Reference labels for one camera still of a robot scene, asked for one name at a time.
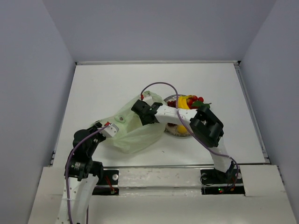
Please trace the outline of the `light green plastic bag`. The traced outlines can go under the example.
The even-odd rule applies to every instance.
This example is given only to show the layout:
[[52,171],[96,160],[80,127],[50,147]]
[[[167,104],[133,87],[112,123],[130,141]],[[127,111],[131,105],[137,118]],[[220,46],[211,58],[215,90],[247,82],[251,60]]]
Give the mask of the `light green plastic bag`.
[[104,141],[105,145],[131,154],[149,147],[162,137],[166,124],[154,123],[144,126],[139,116],[131,110],[134,103],[140,98],[140,96],[134,97],[115,115],[99,120],[101,124],[110,122],[119,128],[114,137]]

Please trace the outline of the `yellow fake banana bunch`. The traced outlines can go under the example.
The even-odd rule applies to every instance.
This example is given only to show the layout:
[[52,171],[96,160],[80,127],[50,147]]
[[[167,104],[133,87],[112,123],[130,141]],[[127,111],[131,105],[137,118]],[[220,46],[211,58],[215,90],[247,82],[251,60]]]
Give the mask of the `yellow fake banana bunch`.
[[179,98],[178,98],[178,108],[191,109],[192,104],[193,104],[192,95],[179,96]]

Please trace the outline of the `orange fake round fruit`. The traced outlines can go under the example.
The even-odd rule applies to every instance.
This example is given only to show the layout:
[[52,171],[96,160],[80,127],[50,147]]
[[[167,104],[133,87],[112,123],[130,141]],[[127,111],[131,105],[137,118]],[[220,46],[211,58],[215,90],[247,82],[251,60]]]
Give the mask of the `orange fake round fruit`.
[[184,126],[181,126],[181,125],[177,126],[177,132],[179,134],[186,134],[186,133],[188,133],[187,129]]

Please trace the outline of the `red fake cherry bunch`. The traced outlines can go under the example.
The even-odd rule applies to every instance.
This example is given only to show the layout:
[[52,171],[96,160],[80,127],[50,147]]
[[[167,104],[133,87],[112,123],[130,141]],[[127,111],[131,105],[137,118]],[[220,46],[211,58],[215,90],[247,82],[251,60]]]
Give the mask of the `red fake cherry bunch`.
[[196,95],[187,96],[186,102],[190,109],[199,109],[202,106],[211,107],[211,103],[205,103],[202,97],[197,97]]

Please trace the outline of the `red fake grape bunch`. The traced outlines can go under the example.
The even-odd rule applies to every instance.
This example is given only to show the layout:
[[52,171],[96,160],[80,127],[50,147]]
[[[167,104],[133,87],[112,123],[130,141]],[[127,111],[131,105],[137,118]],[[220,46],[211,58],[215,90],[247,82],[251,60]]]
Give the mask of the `red fake grape bunch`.
[[176,100],[168,101],[168,102],[167,102],[167,105],[168,105],[169,107],[177,108],[177,101],[176,101]]

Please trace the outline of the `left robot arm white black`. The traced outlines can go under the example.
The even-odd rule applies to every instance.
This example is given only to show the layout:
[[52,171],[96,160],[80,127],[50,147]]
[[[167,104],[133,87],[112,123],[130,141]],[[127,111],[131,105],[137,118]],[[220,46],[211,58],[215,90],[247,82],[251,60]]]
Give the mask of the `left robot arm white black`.
[[96,184],[103,180],[103,165],[93,161],[92,155],[98,144],[106,139],[100,133],[100,122],[88,129],[76,131],[65,165],[65,185],[60,203],[57,224],[82,224]]

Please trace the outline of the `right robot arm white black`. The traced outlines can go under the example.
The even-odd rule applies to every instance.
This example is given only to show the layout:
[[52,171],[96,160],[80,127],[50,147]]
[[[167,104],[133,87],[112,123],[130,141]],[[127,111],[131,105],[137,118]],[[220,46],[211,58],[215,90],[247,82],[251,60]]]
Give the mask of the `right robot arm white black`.
[[187,131],[211,154],[215,168],[215,178],[226,183],[232,178],[234,162],[224,145],[223,123],[206,106],[199,109],[174,108],[162,103],[147,104],[137,100],[131,110],[137,114],[142,125],[172,123],[185,125]]

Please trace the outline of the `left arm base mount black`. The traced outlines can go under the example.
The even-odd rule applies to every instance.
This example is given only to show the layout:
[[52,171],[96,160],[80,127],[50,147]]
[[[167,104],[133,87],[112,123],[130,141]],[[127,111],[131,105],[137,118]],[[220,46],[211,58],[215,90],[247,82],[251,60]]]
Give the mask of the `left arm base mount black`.
[[103,178],[98,181],[93,190],[93,195],[117,196],[119,194],[118,180],[118,169],[105,169]]

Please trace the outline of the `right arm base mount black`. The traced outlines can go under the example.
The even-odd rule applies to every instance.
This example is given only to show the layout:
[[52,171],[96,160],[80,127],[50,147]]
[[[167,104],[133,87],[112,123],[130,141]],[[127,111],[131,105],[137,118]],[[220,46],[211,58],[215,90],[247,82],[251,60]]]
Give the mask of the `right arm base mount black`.
[[200,171],[202,195],[245,195],[245,189],[241,171],[236,174],[233,170],[231,177],[226,179],[216,174],[214,169],[202,169]]

